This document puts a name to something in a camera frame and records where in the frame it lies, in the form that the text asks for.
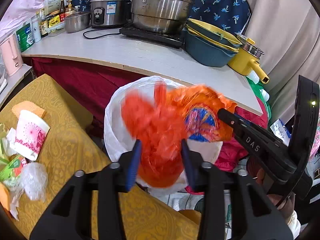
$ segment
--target red label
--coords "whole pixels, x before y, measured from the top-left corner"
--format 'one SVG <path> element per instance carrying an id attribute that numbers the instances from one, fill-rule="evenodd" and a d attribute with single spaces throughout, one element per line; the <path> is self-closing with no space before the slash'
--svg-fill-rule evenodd
<path id="1" fill-rule="evenodd" d="M 59 17 L 60 17 L 60 21 L 63 22 L 65 17 L 66 17 L 66 14 L 62 13 L 62 14 L 59 15 Z"/>

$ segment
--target brown patterned tablecloth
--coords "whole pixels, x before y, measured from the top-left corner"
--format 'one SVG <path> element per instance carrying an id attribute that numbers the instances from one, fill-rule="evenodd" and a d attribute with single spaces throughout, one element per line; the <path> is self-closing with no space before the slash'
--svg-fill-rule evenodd
<path id="1" fill-rule="evenodd" d="M 0 112 L 0 122 L 7 128 L 16 128 L 18 119 L 11 108 L 25 100 L 46 110 L 44 120 L 51 127 L 37 160 L 45 165 L 48 173 L 46 201 L 31 201 L 24 194 L 19 201 L 20 221 L 13 220 L 29 239 L 41 214 L 75 171 L 99 171 L 110 161 L 84 130 L 91 124 L 92 114 L 50 76 L 44 74 L 21 90 Z M 94 239 L 98 239 L 97 196 L 94 192 Z M 188 240 L 197 237 L 198 225 L 137 186 L 128 194 L 120 194 L 120 204 L 128 240 Z"/>

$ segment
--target beige curtain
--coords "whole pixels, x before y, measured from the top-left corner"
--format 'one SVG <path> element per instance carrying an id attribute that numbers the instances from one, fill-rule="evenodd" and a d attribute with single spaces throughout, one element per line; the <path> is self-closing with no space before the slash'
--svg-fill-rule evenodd
<path id="1" fill-rule="evenodd" d="M 298 76 L 320 77 L 320 18 L 309 0 L 247 0 L 252 16 L 245 32 L 265 53 L 260 65 L 270 81 L 272 119 L 294 115 Z"/>

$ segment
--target pink water kettle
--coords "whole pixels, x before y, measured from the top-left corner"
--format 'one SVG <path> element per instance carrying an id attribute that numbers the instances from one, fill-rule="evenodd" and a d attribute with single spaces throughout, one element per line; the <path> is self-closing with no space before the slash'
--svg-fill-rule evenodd
<path id="1" fill-rule="evenodd" d="M 9 38 L 7 38 L 5 42 L 0 45 L 0 49 L 8 76 L 12 76 L 22 67 L 23 64 L 14 34 L 9 36 Z"/>

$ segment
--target metal bolt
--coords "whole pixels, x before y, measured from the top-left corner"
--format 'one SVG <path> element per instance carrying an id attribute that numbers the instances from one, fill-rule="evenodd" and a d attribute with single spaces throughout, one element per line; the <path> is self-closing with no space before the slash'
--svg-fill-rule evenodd
<path id="1" fill-rule="evenodd" d="M 119 167 L 120 167 L 120 163 L 117 163 L 117 162 L 111 163 L 111 164 L 109 165 L 109 168 L 110 168 L 110 169 L 117 169 L 117 168 L 119 168 Z"/>
<path id="2" fill-rule="evenodd" d="M 212 168 L 212 163 L 203 162 L 203 163 L 201 164 L 201 166 L 202 166 L 203 168 L 205 168 L 205 169 L 210 169 L 210 168 Z"/>
<path id="3" fill-rule="evenodd" d="M 244 170 L 244 169 L 240 169 L 240 170 L 238 171 L 238 174 L 239 174 L 240 176 L 247 176 L 247 175 L 248 175 L 248 172 L 247 172 L 246 170 Z"/>
<path id="4" fill-rule="evenodd" d="M 75 172 L 75 176 L 76 177 L 82 177 L 85 174 L 85 172 L 83 170 L 79 170 Z"/>

